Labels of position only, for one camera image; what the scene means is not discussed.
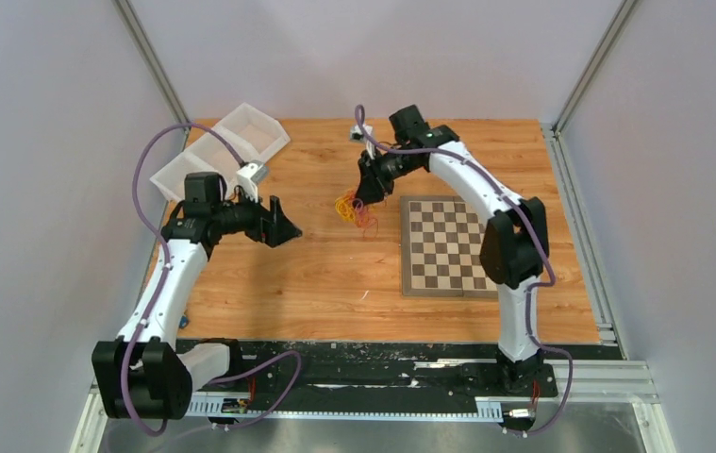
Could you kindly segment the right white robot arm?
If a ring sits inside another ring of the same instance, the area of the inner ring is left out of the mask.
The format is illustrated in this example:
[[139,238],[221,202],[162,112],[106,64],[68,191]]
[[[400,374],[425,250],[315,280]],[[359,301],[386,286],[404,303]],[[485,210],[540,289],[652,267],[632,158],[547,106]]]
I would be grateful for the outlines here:
[[446,183],[484,223],[479,262],[496,285],[501,333],[496,380],[502,390],[519,394],[537,378],[543,364],[534,325],[534,300],[541,274],[553,272],[545,206],[504,186],[468,150],[449,126],[432,127],[418,108],[395,112],[390,122],[395,147],[377,141],[365,124],[362,105],[355,108],[357,134],[366,148],[358,160],[356,200],[364,206],[392,194],[396,179],[425,169]]

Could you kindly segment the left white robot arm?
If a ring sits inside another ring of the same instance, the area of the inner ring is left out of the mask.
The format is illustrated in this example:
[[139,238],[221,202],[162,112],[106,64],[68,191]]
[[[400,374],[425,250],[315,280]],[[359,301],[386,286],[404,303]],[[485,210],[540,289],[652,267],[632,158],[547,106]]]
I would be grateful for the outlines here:
[[209,384],[224,391],[242,386],[246,366],[234,340],[213,340],[179,353],[180,320],[191,291],[225,235],[278,247],[301,237],[278,197],[263,206],[240,193],[225,198],[216,172],[186,175],[185,197],[158,234],[158,259],[131,318],[112,341],[92,351],[103,407],[108,417],[177,420],[187,413],[194,392]]

